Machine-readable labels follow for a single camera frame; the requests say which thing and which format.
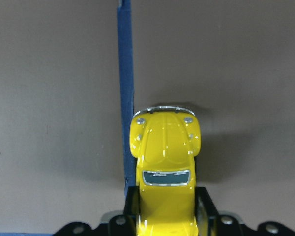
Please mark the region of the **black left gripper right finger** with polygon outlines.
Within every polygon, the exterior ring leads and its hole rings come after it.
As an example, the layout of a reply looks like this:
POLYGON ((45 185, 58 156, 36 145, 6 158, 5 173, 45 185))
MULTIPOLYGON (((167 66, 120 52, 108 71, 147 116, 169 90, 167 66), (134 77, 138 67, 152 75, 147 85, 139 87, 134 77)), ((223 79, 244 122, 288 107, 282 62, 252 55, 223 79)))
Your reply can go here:
POLYGON ((241 236, 239 221, 229 213, 219 213, 208 191, 195 188, 195 216, 200 236, 241 236))

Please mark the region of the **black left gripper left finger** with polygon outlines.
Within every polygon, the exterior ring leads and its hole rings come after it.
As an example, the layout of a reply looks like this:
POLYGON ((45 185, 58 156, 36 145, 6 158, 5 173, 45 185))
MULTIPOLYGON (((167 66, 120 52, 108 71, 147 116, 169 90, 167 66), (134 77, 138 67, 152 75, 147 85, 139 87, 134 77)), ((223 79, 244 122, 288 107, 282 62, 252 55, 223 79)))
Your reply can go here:
POLYGON ((140 214, 139 187, 128 188, 123 214, 114 216, 108 223, 109 236, 136 236, 140 214))

